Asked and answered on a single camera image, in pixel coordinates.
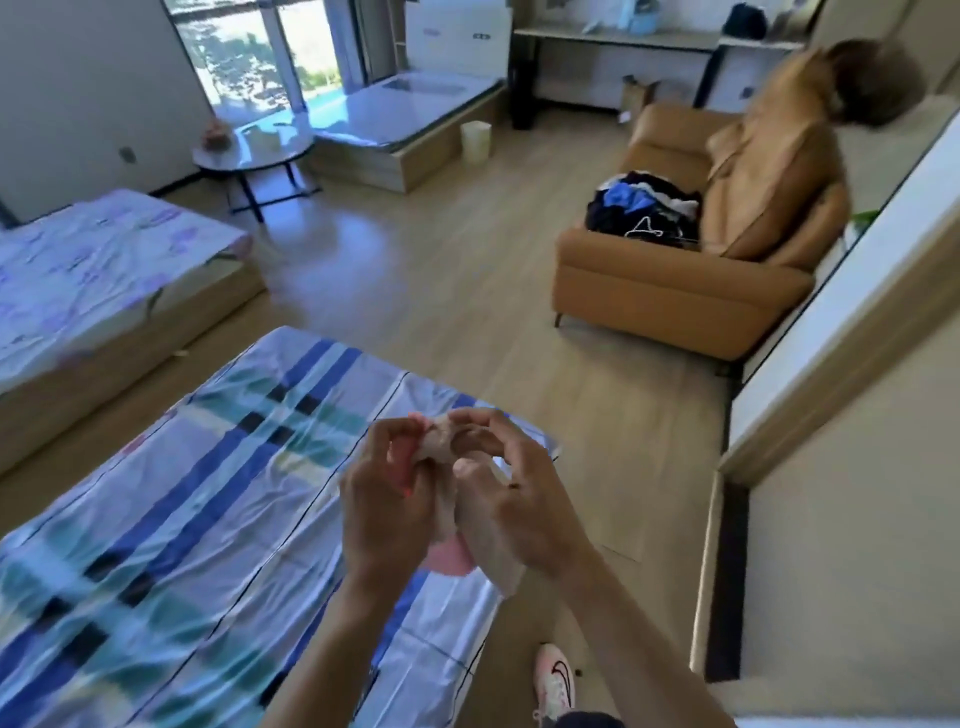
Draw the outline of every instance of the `shoe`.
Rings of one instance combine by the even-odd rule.
[[[553,725],[560,716],[573,710],[573,670],[555,644],[542,644],[537,652],[534,691],[538,704],[534,720],[538,725]]]

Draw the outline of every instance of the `hand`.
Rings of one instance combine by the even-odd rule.
[[[348,579],[390,601],[391,607],[433,536],[433,469],[426,463],[410,465],[422,434],[423,425],[409,418],[377,420],[340,481]]]
[[[461,487],[474,488],[490,506],[514,556],[553,579],[563,578],[594,553],[549,453],[498,410],[464,408],[449,412],[456,425],[471,428],[454,442],[458,454],[479,449],[503,457],[513,471],[504,487],[490,469],[467,457],[453,465]]]

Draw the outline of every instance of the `window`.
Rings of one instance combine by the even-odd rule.
[[[358,53],[346,3],[331,28],[324,0],[164,2],[214,113],[234,127],[341,94],[341,69],[359,66],[344,58]]]

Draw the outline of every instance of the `wooden bed base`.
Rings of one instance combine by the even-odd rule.
[[[496,124],[504,118],[506,109],[507,89],[501,86],[395,152],[318,138],[305,163],[315,175],[394,192],[410,192],[460,155],[461,124],[468,121]]]
[[[245,265],[91,356],[0,397],[0,473],[112,400],[264,288]]]

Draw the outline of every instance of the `box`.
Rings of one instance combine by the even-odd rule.
[[[634,124],[640,117],[640,112],[654,100],[658,85],[660,85],[659,81],[644,85],[633,75],[624,76],[623,94],[620,97],[620,115],[617,117],[617,121],[621,124],[629,124],[632,132]]]

